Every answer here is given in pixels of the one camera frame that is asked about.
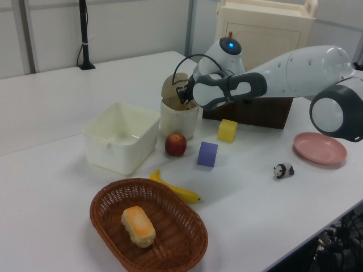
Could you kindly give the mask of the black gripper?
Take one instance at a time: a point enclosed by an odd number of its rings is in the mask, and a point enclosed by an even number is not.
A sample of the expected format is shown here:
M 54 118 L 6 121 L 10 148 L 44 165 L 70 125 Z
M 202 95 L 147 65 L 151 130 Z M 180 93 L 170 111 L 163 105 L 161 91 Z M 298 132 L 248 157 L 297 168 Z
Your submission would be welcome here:
M 182 104 L 188 104 L 193 100 L 194 80 L 179 80 L 176 82 L 176 93 Z

